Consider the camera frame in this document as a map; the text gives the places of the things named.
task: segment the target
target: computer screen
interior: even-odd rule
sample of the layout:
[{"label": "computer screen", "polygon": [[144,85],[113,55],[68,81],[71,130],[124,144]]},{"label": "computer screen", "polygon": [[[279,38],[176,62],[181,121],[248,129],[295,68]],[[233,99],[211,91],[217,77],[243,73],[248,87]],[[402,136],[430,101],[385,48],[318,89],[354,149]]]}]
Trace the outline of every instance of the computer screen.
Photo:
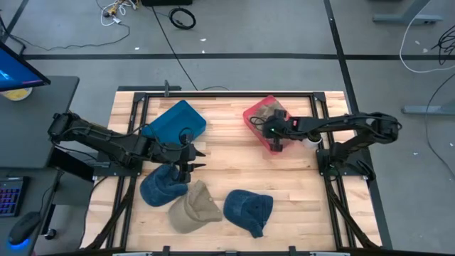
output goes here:
[{"label": "computer screen", "polygon": [[0,92],[48,84],[49,79],[0,43]]}]

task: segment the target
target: red container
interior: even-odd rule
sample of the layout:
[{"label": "red container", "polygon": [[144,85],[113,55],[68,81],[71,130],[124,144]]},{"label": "red container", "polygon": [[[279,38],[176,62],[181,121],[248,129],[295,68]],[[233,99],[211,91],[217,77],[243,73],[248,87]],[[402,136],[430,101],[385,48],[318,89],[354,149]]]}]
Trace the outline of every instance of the red container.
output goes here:
[{"label": "red container", "polygon": [[[250,130],[256,135],[256,137],[261,141],[261,143],[265,146],[267,151],[270,152],[270,154],[278,154],[279,152],[272,151],[270,149],[270,143],[273,143],[272,139],[265,139],[262,136],[262,126],[261,125],[254,125],[251,123],[250,119],[252,117],[259,117],[262,121],[265,121],[269,116],[273,115],[274,110],[279,109],[279,110],[285,110],[285,108],[278,102],[277,99],[273,96],[267,96],[251,108],[245,110],[243,112],[243,121],[245,124],[250,128]],[[286,119],[289,119],[290,115],[287,112]],[[260,119],[253,119],[253,122],[261,122]],[[289,144],[288,139],[282,139],[281,140],[283,143],[283,149],[286,147],[286,145]]]}]

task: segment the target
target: beige baseball cap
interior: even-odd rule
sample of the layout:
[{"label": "beige baseball cap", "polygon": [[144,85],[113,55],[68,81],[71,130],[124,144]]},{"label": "beige baseball cap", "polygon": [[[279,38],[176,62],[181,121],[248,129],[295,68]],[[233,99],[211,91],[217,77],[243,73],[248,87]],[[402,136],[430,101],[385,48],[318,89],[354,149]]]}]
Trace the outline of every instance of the beige baseball cap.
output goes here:
[{"label": "beige baseball cap", "polygon": [[197,181],[190,187],[187,194],[181,196],[169,208],[168,214],[173,228],[182,234],[193,232],[209,222],[223,219],[223,213],[215,205],[207,186],[202,181]]}]

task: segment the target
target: computer mouse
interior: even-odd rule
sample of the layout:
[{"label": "computer mouse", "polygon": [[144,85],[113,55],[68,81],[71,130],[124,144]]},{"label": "computer mouse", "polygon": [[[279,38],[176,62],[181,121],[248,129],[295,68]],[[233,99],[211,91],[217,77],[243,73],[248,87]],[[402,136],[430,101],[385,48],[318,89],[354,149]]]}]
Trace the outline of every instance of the computer mouse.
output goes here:
[{"label": "computer mouse", "polygon": [[8,242],[12,245],[21,244],[31,235],[40,221],[41,214],[39,212],[25,214],[16,224],[14,224],[9,232]]}]

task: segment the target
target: blue plastic bin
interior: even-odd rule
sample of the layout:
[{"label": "blue plastic bin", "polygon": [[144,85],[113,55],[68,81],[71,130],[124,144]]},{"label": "blue plastic bin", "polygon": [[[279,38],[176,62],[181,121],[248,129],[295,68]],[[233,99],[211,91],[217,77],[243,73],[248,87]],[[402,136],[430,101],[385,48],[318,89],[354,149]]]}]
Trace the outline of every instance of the blue plastic bin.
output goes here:
[{"label": "blue plastic bin", "polygon": [[[149,126],[152,126],[156,134],[152,134],[148,127],[142,129],[144,136],[159,138],[161,143],[176,143],[181,145],[179,133],[186,127],[194,131],[196,139],[205,131],[207,122],[185,100],[181,100],[164,114],[156,118]],[[186,129],[182,134],[190,134]]]}]

